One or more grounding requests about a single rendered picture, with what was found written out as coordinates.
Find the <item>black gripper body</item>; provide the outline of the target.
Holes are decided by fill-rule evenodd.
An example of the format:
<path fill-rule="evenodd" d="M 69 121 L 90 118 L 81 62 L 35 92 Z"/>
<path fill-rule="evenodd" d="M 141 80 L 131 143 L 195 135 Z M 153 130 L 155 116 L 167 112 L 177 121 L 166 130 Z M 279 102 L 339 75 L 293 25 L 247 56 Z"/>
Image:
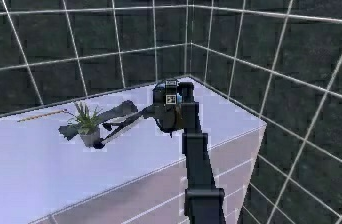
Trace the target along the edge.
<path fill-rule="evenodd" d="M 181 107 L 179 104 L 153 104 L 153 119 L 161 132 L 172 136 L 182 129 Z"/>

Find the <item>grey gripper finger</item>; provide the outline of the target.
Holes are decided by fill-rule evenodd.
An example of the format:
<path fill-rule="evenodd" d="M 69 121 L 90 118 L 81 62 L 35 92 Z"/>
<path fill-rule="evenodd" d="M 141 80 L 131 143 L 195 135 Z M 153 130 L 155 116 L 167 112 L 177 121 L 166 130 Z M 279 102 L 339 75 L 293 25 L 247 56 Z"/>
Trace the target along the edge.
<path fill-rule="evenodd" d="M 120 137 L 125 132 L 132 129 L 134 126 L 136 126 L 140 121 L 144 120 L 144 118 L 140 118 L 139 120 L 135 121 L 133 124 L 125 127 L 125 128 L 113 128 L 111 131 L 109 131 L 109 134 L 106 137 L 99 138 L 93 143 L 93 147 L 95 149 L 102 149 L 107 143 L 111 142 L 112 140 L 116 139 L 117 137 Z"/>
<path fill-rule="evenodd" d="M 139 120 L 140 118 L 147 119 L 148 117 L 151 117 L 152 114 L 153 114 L 153 106 L 147 106 L 141 111 L 125 115 L 116 121 L 104 122 L 102 126 L 108 131 L 111 131 L 113 128 L 116 128 L 116 129 L 125 128 L 133 124 L 135 121 Z"/>

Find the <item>green plant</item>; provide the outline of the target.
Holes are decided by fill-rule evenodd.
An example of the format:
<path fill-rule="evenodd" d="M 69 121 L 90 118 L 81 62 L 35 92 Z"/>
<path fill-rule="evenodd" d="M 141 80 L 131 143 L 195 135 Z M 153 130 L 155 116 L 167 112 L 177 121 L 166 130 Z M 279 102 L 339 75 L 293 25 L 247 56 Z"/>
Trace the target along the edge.
<path fill-rule="evenodd" d="M 92 147 L 100 138 L 99 115 L 102 110 L 96 107 L 91 111 L 86 103 L 75 103 L 77 114 L 71 113 L 68 125 L 74 128 L 86 147 Z"/>

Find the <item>white chest of drawers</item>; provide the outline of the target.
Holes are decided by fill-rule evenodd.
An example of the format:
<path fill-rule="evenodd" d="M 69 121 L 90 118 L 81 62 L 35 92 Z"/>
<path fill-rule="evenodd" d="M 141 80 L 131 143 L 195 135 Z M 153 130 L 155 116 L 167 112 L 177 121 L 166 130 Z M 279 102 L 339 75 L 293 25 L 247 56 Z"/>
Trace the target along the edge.
<path fill-rule="evenodd" d="M 189 78 L 227 223 L 236 224 L 266 123 Z M 0 224 L 188 224 L 182 132 L 170 138 L 152 119 L 106 144 L 63 138 L 72 103 L 0 118 Z"/>

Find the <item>thin orange stick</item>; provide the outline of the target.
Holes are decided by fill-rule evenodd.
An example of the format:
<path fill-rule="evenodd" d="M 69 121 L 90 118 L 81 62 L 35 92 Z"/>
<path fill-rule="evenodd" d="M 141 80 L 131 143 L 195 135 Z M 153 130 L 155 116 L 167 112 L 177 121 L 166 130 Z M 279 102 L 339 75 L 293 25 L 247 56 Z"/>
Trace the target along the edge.
<path fill-rule="evenodd" d="M 42 117 L 46 117 L 46 116 L 51 116 L 51 115 L 55 115 L 55 114 L 59 114 L 59 113 L 66 113 L 66 112 L 67 112 L 67 109 L 53 111 L 53 112 L 48 112 L 48 113 L 44 113 L 44 114 L 40 114 L 40 115 L 34 115 L 34 116 L 26 117 L 26 118 L 17 120 L 17 122 L 24 122 L 24 121 L 34 120 L 34 119 L 38 119 L 38 118 L 42 118 Z"/>

